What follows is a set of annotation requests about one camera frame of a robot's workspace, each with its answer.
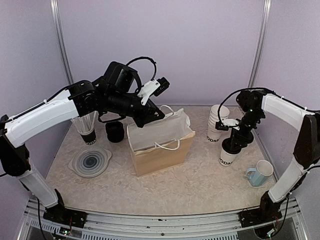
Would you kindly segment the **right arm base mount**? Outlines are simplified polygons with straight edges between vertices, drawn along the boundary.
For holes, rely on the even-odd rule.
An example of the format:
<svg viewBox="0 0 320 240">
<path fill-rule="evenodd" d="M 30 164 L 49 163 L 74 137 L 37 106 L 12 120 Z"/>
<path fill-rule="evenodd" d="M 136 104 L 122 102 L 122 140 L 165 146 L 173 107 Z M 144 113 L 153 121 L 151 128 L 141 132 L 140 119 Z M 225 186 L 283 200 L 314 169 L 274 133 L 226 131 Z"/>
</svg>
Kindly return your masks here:
<svg viewBox="0 0 320 240">
<path fill-rule="evenodd" d="M 281 219 L 280 206 L 283 202 L 284 200 L 273 202 L 268 191 L 265 192 L 260 199 L 259 207 L 238 213 L 241 227 L 246 228 Z"/>
</svg>

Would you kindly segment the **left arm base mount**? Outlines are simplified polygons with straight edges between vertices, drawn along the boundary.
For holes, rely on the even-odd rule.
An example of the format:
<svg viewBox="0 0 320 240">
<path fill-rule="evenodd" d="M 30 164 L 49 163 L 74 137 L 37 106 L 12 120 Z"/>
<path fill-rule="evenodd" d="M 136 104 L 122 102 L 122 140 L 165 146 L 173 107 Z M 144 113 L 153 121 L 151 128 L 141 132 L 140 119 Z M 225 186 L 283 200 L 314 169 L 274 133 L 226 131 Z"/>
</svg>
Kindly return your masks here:
<svg viewBox="0 0 320 240">
<path fill-rule="evenodd" d="M 43 218 L 70 227 L 84 228 L 88 214 L 84 211 L 66 208 L 62 196 L 55 188 L 57 205 L 45 208 Z"/>
</svg>

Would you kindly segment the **black coffee cup lid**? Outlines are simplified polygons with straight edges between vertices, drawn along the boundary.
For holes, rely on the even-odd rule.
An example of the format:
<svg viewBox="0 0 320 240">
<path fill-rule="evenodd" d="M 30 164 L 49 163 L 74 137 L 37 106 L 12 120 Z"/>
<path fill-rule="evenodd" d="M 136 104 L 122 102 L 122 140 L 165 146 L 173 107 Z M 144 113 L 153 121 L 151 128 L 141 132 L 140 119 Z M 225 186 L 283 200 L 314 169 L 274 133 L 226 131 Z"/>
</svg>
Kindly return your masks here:
<svg viewBox="0 0 320 240">
<path fill-rule="evenodd" d="M 228 152 L 230 154 L 239 154 L 239 153 L 231 153 L 230 152 L 230 143 L 231 143 L 231 138 L 226 138 L 226 139 L 224 139 L 222 141 L 222 145 L 221 146 L 226 152 Z"/>
<path fill-rule="evenodd" d="M 248 134 L 248 137 L 247 137 L 246 142 L 247 142 L 247 144 L 251 144 L 253 141 L 254 141 L 254 136 L 253 136 L 253 134 L 250 132 L 250 133 Z"/>
</svg>

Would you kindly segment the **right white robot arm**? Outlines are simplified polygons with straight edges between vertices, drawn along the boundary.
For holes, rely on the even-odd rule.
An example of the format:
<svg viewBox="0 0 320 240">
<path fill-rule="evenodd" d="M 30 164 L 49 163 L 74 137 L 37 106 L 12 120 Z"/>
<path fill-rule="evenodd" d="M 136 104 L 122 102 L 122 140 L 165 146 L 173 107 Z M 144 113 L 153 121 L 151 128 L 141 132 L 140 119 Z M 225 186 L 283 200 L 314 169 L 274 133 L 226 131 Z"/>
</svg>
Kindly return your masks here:
<svg viewBox="0 0 320 240">
<path fill-rule="evenodd" d="M 230 126 L 229 152 L 238 154 L 247 147 L 253 141 L 252 130 L 268 116 L 282 121 L 295 132 L 292 160 L 266 193 L 269 201 L 279 203 L 320 160 L 320 112 L 299 106 L 263 87 L 243 88 L 236 93 L 236 102 L 244 115 Z"/>
</svg>

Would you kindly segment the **brown paper takeout bag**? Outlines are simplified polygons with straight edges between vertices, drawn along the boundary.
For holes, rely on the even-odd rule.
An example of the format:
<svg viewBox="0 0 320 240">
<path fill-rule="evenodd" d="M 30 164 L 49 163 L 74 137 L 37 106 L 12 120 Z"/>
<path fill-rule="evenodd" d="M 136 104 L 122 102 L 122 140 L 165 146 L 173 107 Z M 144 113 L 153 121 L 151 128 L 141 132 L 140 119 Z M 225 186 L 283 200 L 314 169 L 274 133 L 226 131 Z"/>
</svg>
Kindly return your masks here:
<svg viewBox="0 0 320 240">
<path fill-rule="evenodd" d="M 126 133 L 136 176 L 147 176 L 184 163 L 196 132 L 183 108 L 174 111 L 168 105 L 161 120 L 139 128 L 127 125 Z"/>
</svg>

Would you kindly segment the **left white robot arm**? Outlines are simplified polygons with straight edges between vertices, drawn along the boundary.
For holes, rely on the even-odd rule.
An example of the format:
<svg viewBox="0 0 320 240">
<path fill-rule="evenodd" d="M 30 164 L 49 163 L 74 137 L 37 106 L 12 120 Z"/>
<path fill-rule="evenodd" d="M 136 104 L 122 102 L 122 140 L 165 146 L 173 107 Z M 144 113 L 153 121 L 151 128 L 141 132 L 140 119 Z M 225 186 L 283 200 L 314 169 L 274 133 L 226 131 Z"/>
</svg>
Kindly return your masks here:
<svg viewBox="0 0 320 240">
<path fill-rule="evenodd" d="M 60 193 L 30 163 L 25 143 L 55 125 L 95 112 L 100 116 L 114 113 L 119 120 L 130 117 L 142 128 L 164 118 L 150 97 L 160 95 L 169 85 L 164 77 L 142 83 L 138 72 L 129 64 L 113 61 L 95 81 L 81 80 L 18 115 L 3 115 L 0 161 L 4 172 L 16 177 L 57 221 L 66 222 L 70 218 L 69 209 Z"/>
</svg>

